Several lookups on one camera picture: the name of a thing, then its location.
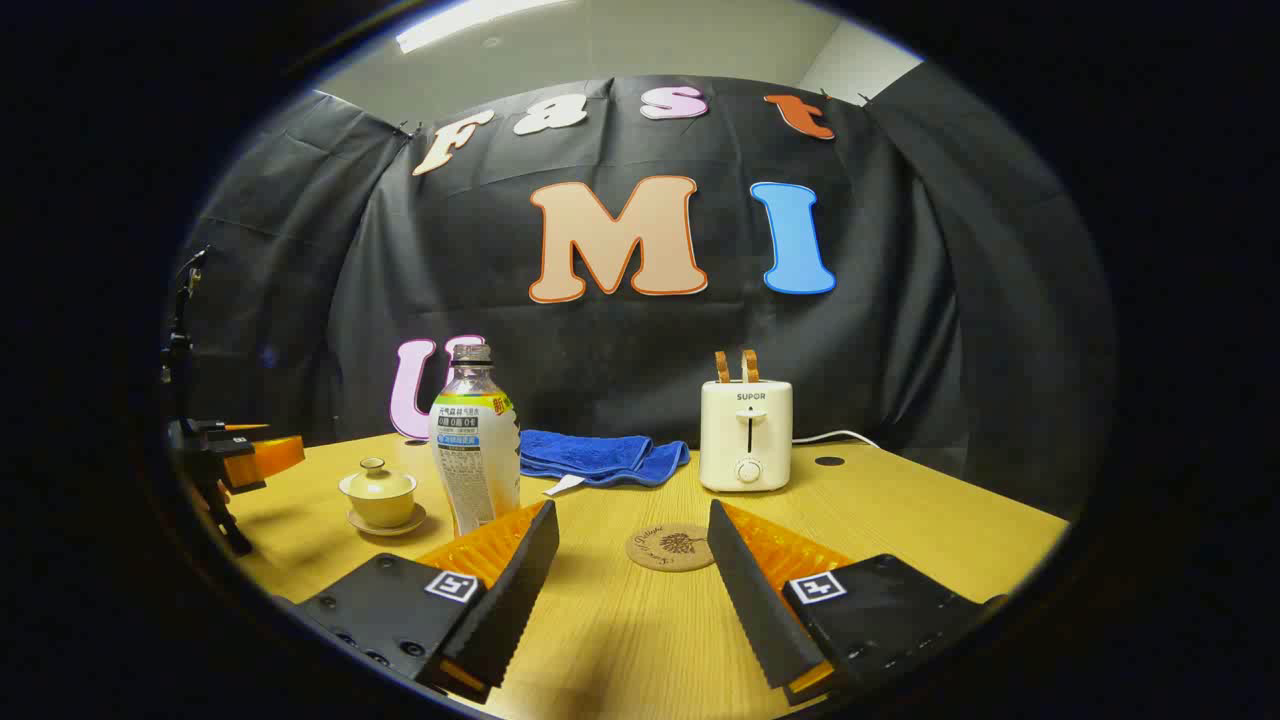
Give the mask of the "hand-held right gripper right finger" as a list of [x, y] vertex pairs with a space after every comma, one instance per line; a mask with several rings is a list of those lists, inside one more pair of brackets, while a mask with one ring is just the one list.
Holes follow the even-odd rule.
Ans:
[[969, 600], [892, 553], [851, 560], [719, 500], [707, 539], [768, 684], [791, 705], [879, 689], [1007, 600]]

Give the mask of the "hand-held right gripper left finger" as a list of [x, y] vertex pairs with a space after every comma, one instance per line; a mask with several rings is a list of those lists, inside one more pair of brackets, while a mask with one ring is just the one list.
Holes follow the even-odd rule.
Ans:
[[502, 685], [559, 546], [543, 500], [419, 559], [379, 553], [291, 605], [338, 650], [476, 703]]

